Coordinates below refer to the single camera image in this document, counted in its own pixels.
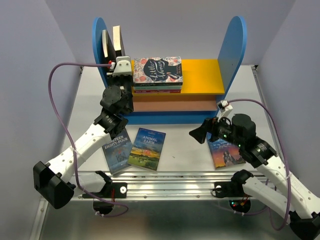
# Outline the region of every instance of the floral book cover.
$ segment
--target floral book cover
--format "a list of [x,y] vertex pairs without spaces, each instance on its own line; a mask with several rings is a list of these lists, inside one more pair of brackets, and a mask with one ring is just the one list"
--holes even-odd
[[112,175],[130,167],[127,162],[132,149],[132,143],[126,129],[104,145],[102,149]]
[[181,57],[134,59],[133,85],[135,87],[181,86],[182,84]]
[[207,133],[206,140],[216,169],[246,163],[239,155],[239,148],[237,146],[222,139],[210,142],[210,138],[211,134]]
[[139,128],[128,159],[128,164],[157,171],[166,134]]

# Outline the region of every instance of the blue side panel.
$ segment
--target blue side panel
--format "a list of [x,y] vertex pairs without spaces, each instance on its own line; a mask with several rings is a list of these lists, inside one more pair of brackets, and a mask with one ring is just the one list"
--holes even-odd
[[224,95],[217,95],[216,101],[225,99],[229,88],[235,79],[238,69],[244,59],[247,46],[247,25],[242,16],[235,16],[226,30],[218,57]]
[[[92,25],[92,48],[96,64],[106,64],[104,50],[102,47],[102,31],[107,29],[105,21],[101,17],[96,17]],[[98,67],[104,86],[107,87],[107,71],[103,67]]]
[[202,124],[205,118],[212,118],[215,111],[178,111],[178,112],[133,112],[124,116],[129,125],[137,124]]

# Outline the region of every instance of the red book spine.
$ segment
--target red book spine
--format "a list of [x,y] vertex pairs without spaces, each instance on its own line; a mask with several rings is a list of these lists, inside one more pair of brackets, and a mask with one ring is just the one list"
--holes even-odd
[[179,94],[181,93],[181,89],[178,90],[134,90],[135,94],[156,94],[156,93],[162,93],[162,94]]

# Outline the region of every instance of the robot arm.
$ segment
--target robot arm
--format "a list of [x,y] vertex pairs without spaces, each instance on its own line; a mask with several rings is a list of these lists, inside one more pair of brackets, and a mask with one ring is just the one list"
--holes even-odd
[[[288,178],[285,165],[276,151],[266,141],[256,136],[256,124],[245,114],[235,114],[232,120],[226,118],[225,116],[230,113],[232,107],[225,100],[219,102],[218,107],[223,116],[206,118],[199,128],[192,130],[189,134],[200,144],[205,142],[207,133],[210,133],[211,142],[222,139],[238,146],[241,157],[265,175],[286,196],[288,194]],[[242,175],[238,179],[236,177],[234,181],[231,179],[233,183],[229,183],[228,186],[224,186],[222,182],[216,183],[222,185],[220,193],[216,192],[217,197],[219,198],[219,195],[220,197],[242,197],[233,194],[237,191],[246,193],[265,203],[283,217],[286,212],[287,199],[279,193],[275,194],[273,190],[271,192],[266,187],[262,187],[252,178],[253,175],[244,174],[244,176]],[[290,227],[300,238],[305,239],[308,236],[307,239],[314,239],[320,233],[320,199],[311,193],[291,172],[288,177],[291,181]]]
[[[108,87],[102,95],[101,114],[75,142],[76,149],[69,147],[46,164],[39,161],[33,167],[34,188],[55,209],[62,208],[74,195],[83,193],[76,187],[76,181],[72,178],[75,174],[74,150],[77,154],[76,165],[79,168],[95,151],[122,132],[128,123],[122,115],[134,110],[130,57],[117,57],[116,62],[113,74],[107,78]],[[87,191],[98,193],[110,183],[111,179],[108,176],[97,171],[88,176],[84,185]]]

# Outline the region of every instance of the stack of books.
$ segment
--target stack of books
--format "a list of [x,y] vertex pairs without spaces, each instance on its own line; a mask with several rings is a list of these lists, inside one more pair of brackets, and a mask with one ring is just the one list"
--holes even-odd
[[133,91],[137,94],[181,93],[183,85],[181,57],[134,59]]

